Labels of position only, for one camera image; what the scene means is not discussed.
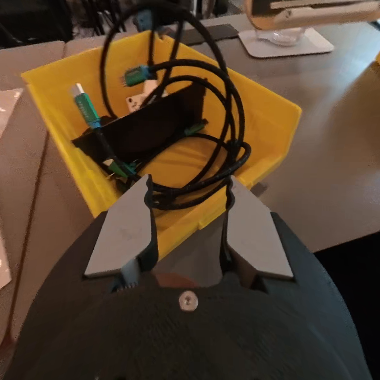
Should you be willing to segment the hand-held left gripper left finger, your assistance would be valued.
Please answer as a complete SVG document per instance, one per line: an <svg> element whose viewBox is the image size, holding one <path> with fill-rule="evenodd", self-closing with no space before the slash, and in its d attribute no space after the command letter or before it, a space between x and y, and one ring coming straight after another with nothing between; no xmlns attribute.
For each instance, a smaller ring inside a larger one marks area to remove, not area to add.
<svg viewBox="0 0 380 380"><path fill-rule="evenodd" d="M122 287L136 287L155 267L159 249L152 196L152 176L146 174L108 209L85 278L115 277Z"/></svg>

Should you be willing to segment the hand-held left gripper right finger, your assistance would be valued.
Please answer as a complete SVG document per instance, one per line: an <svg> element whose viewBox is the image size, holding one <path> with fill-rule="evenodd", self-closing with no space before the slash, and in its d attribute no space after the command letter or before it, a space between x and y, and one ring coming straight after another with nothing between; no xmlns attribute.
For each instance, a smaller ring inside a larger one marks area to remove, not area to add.
<svg viewBox="0 0 380 380"><path fill-rule="evenodd" d="M226 182L220 267L223 275L236 274L243 287L258 278L294 279L269 208L234 176Z"/></svg>

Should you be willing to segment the black hdmi switch box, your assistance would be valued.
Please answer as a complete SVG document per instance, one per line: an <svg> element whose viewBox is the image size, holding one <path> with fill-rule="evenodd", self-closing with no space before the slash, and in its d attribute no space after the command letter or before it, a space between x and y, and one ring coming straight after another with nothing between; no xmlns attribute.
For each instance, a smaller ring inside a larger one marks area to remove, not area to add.
<svg viewBox="0 0 380 380"><path fill-rule="evenodd" d="M205 87L192 83L110 121L102 127L102 132L116 156L126 164L145 159L202 121L205 92Z"/></svg>

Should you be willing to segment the clear plastic bag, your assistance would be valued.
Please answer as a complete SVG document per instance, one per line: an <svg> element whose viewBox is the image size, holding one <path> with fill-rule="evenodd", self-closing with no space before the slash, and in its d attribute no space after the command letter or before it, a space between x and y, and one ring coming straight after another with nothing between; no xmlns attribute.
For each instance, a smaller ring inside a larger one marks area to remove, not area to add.
<svg viewBox="0 0 380 380"><path fill-rule="evenodd" d="M23 88L0 91L0 137L2 137Z"/></svg>

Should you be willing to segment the white monitor stand base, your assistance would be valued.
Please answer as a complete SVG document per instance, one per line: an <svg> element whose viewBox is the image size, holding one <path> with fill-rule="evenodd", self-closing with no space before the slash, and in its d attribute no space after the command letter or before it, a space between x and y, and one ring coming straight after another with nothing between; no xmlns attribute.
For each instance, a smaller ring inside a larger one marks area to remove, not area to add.
<svg viewBox="0 0 380 380"><path fill-rule="evenodd" d="M247 53L257 59L274 59L331 53L335 47L313 28L281 31L240 31Z"/></svg>

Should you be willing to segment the black office chair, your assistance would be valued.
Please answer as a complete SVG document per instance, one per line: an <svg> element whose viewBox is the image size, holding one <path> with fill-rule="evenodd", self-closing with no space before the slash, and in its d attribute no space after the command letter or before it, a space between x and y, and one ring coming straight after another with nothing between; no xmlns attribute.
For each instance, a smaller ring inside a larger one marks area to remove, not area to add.
<svg viewBox="0 0 380 380"><path fill-rule="evenodd" d="M1 49L73 39L71 10L65 0L1 0Z"/></svg>

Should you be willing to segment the black monitor with tan frame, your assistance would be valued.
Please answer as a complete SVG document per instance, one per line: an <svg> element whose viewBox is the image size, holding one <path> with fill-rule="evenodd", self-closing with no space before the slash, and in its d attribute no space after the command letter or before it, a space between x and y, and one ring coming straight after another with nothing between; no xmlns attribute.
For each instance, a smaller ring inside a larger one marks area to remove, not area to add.
<svg viewBox="0 0 380 380"><path fill-rule="evenodd" d="M246 0L245 13L258 30L371 22L380 17L379 0Z"/></svg>

